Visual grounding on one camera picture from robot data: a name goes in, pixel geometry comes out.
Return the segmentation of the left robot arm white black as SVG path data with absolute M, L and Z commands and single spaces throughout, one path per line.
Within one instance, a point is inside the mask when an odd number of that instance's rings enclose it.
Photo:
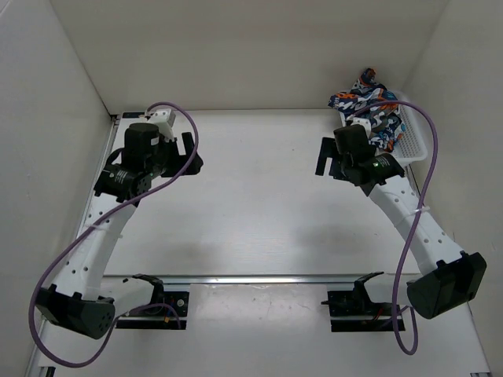
M 134 275 L 110 291 L 103 290 L 101 281 L 121 232 L 140 202 L 163 189 L 162 185 L 153 188 L 152 182 L 163 178 L 172 184 L 183 175 L 200 172 L 204 163 L 196 151 L 198 142 L 196 130 L 178 139 L 166 122 L 148 120 L 126 128 L 123 146 L 110 153 L 94 184 L 100 208 L 90 211 L 86 228 L 51 264 L 61 269 L 55 279 L 46 286 L 50 272 L 45 271 L 36 285 L 29 309 L 31 327 L 35 313 L 40 312 L 53 325 L 101 339 L 126 312 L 162 310 L 162 283 L 154 276 Z

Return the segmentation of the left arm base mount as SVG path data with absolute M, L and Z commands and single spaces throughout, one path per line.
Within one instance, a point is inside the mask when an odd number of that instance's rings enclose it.
M 112 299 L 115 327 L 139 330 L 184 330 L 189 308 L 188 291 L 172 291 L 164 282 L 145 274 L 124 278 L 101 290 Z

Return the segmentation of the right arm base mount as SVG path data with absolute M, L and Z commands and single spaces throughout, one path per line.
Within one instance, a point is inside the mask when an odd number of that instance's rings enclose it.
M 376 272 L 357 278 L 349 288 L 330 288 L 321 305 L 328 308 L 331 332 L 392 332 L 395 275 Z

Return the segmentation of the colourful patterned shorts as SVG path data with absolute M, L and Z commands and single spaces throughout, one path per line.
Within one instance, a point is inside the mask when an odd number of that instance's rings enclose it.
M 376 72 L 366 68 L 349 91 L 340 91 L 329 98 L 328 106 L 344 115 L 369 120 L 369 144 L 385 152 L 392 152 L 406 125 L 398 104 L 380 104 L 398 98 L 384 84 L 376 81 Z

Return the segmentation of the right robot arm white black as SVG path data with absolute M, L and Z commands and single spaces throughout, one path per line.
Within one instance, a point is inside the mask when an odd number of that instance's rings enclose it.
M 328 174 L 359 187 L 388 217 L 400 236 L 410 242 L 419 274 L 401 278 L 393 295 L 392 273 L 370 273 L 354 282 L 353 304 L 370 314 L 380 304 L 411 306 L 432 319 L 473 300 L 486 261 L 480 253 L 467 254 L 441 229 L 419 202 L 405 175 L 405 162 L 393 153 L 368 145 L 363 126 L 335 130 L 323 137 L 316 175 Z

